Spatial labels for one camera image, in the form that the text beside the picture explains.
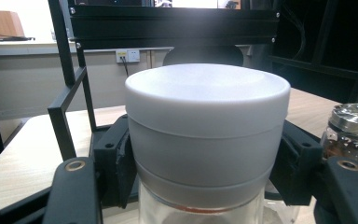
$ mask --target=wooden table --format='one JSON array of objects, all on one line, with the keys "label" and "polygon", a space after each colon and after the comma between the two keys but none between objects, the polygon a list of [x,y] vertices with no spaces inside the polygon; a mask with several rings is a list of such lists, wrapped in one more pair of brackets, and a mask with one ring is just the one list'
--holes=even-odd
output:
[{"label": "wooden table", "polygon": [[[287,120],[322,136],[337,102],[292,89]],[[124,106],[96,109],[97,125],[111,124],[125,113]],[[67,113],[77,156],[88,156],[90,125],[86,111]],[[29,119],[0,155],[0,209],[51,185],[62,162],[48,115]],[[315,223],[312,206],[300,209],[297,223]]]}]

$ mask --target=metal jar lid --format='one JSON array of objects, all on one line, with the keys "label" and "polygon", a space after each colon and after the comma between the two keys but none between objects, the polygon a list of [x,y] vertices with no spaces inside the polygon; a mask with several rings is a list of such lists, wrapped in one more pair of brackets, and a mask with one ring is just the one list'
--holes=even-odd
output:
[{"label": "metal jar lid", "polygon": [[358,136],[358,104],[337,105],[329,123],[342,132]]}]

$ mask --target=black cable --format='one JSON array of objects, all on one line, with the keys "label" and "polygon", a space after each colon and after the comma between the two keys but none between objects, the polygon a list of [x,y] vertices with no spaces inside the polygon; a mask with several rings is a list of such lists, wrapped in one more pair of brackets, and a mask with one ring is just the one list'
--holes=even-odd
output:
[{"label": "black cable", "polygon": [[293,59],[298,59],[304,53],[305,46],[307,43],[307,39],[305,37],[304,22],[301,22],[300,19],[297,17],[297,15],[286,4],[283,5],[283,9],[289,14],[290,17],[288,17],[285,13],[283,13],[283,16],[287,20],[289,20],[300,32],[300,36],[301,36],[300,48],[298,49],[296,55],[293,57]]},{"label": "black cable", "polygon": [[126,69],[126,74],[127,74],[127,77],[129,76],[129,70],[127,69],[127,61],[126,61],[126,57],[120,57],[121,61],[123,62],[124,64],[124,68]]}]

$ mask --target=electrical outlet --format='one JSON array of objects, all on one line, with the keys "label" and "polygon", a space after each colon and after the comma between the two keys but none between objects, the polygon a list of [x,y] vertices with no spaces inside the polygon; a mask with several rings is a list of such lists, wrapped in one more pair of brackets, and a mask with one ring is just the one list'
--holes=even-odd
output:
[{"label": "electrical outlet", "polygon": [[129,63],[138,63],[140,62],[140,55],[138,49],[129,49],[127,51],[128,54],[128,62]]},{"label": "electrical outlet", "polygon": [[123,63],[123,61],[126,63],[129,61],[127,51],[125,49],[116,50],[116,62]]}]

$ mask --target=white container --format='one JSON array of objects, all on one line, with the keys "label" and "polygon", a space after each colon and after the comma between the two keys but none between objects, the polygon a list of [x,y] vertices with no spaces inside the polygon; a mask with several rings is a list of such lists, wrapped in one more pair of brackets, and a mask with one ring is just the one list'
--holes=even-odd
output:
[{"label": "white container", "polygon": [[218,64],[146,70],[126,81],[138,174],[166,203],[232,208],[266,185],[287,115],[289,83]]}]

